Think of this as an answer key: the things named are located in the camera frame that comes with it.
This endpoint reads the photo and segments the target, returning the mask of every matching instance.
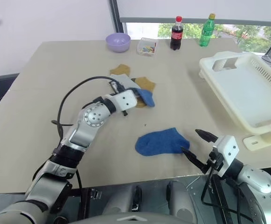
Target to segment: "sock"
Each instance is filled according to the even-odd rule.
[[[139,88],[128,88],[129,90],[132,90],[136,96],[139,96],[137,98],[138,102],[139,99],[141,100],[141,102],[143,102],[145,105],[149,106],[149,107],[154,107],[155,103],[152,97],[152,93],[149,90],[142,90]]]
[[[120,64],[118,67],[110,70],[109,72],[110,72],[110,75],[111,74],[114,74],[114,75],[126,74],[127,76],[129,76],[130,75],[130,67],[125,64]]]
[[[140,78],[132,79],[132,81],[134,81],[137,85],[139,85],[141,87],[141,89],[149,90],[152,93],[153,93],[153,90],[154,90],[155,85],[156,85],[155,83],[151,82],[146,77],[140,77]],[[146,103],[144,102],[144,100],[142,100],[141,98],[138,98],[138,102],[137,102],[136,107],[143,108],[145,106],[146,106]]]
[[[135,149],[141,155],[151,156],[168,153],[181,154],[183,153],[181,146],[189,150],[190,143],[173,127],[139,137]]]

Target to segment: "white plastic tray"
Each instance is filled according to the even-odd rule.
[[[235,123],[255,135],[243,140],[245,146],[254,151],[271,145],[270,66],[255,54],[225,51],[201,59],[200,68]]]

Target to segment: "bottle cap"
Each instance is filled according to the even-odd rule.
[[[211,20],[215,19],[215,14],[214,14],[214,13],[211,13],[211,14],[209,15],[209,19],[211,19]]]
[[[176,17],[176,21],[177,21],[177,22],[182,22],[182,16],[177,16],[177,17]]]

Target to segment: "black cable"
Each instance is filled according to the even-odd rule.
[[[53,123],[54,125],[57,125],[57,121],[56,120],[51,120],[51,123]],[[73,126],[73,124],[60,124],[61,126]]]
[[[115,79],[113,78],[110,78],[110,77],[106,77],[106,76],[96,76],[96,77],[91,77],[91,78],[88,78],[86,80],[83,80],[82,82],[80,82],[79,84],[77,84],[76,86],[74,86],[65,96],[64,98],[62,99],[61,101],[61,104],[60,104],[60,107],[59,107],[59,111],[57,113],[57,120],[56,120],[56,126],[57,126],[57,131],[59,133],[59,136],[60,136],[60,141],[59,141],[59,144],[61,143],[62,139],[63,139],[63,126],[69,126],[69,125],[62,125],[60,123],[60,118],[61,118],[61,112],[62,112],[62,108],[63,108],[63,105],[65,103],[65,100],[67,99],[67,97],[75,90],[77,89],[79,86],[81,86],[82,84],[88,82],[88,81],[91,81],[91,80],[94,80],[94,79],[109,79],[113,82],[115,82],[118,86],[118,90],[121,90],[123,91],[124,90],[124,87]],[[85,106],[82,107],[85,108],[86,106],[92,104],[93,102],[90,102],[88,104],[86,104]],[[79,175],[79,172],[78,172],[78,169],[76,169],[76,176],[77,176],[77,181],[78,181],[78,186],[79,186],[79,191],[80,191],[80,204],[81,204],[81,208],[84,208],[84,201],[83,201],[83,186],[82,186],[82,183],[81,183],[81,179],[80,179],[80,175]],[[78,218],[82,219],[82,215],[81,215],[81,212],[82,211],[79,211],[78,212]]]
[[[237,198],[237,220],[238,224],[241,224],[241,216],[240,216],[240,202],[241,202],[241,190],[240,188],[237,188],[238,198]]]
[[[79,191],[80,191],[80,208],[78,210],[78,220],[82,220],[84,219],[84,217],[82,217],[82,211],[81,211],[81,208],[83,208],[83,205],[84,205],[84,201],[83,201],[83,186],[82,186],[82,183],[81,183],[81,179],[80,179],[80,175],[79,175],[79,172],[78,172],[78,169],[76,170],[76,177],[77,177],[77,181],[78,181],[78,186],[79,186]]]
[[[84,108],[86,108],[88,105],[90,105],[90,104],[93,104],[94,102],[92,101],[92,102],[89,102],[89,103],[87,103],[86,105],[84,105],[81,109],[84,109]]]
[[[45,163],[46,163],[46,161],[36,170],[36,172],[33,175],[33,180],[36,178],[37,173],[40,171],[40,169],[42,169],[42,167],[44,166]]]
[[[206,180],[204,189],[202,190],[202,196],[201,196],[201,201],[202,201],[202,203],[203,203],[204,205],[208,205],[208,206],[220,208],[220,209],[223,209],[223,210],[226,210],[226,211],[233,212],[233,213],[237,214],[237,211],[235,211],[235,210],[232,210],[232,209],[229,209],[229,208],[225,208],[225,207],[222,207],[222,206],[220,206],[220,205],[212,204],[212,203],[208,203],[208,202],[205,202],[205,201],[204,201],[204,197],[205,197],[205,195],[206,195],[207,187],[208,187],[208,185],[209,185],[209,183],[210,183],[210,180],[211,180],[211,177],[212,177],[212,175],[213,175],[213,171],[214,171],[214,167],[211,167],[211,170],[210,170],[210,173],[209,173],[208,178],[207,178],[207,180]],[[240,213],[240,216],[242,216],[242,217],[244,217],[244,218],[250,220],[251,222],[253,222],[253,221],[252,221],[252,218],[248,217],[247,215],[245,215],[245,214],[243,214],[243,213]]]

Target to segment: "plastic bottle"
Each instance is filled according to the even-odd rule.
[[[172,27],[171,49],[180,49],[183,36],[182,16],[176,17],[176,23]]]
[[[213,34],[214,30],[214,19],[215,19],[215,14],[211,13],[209,15],[209,19],[205,22],[203,28],[202,28],[202,35],[200,38],[200,46],[201,47],[206,47],[208,46],[210,42],[210,38]]]

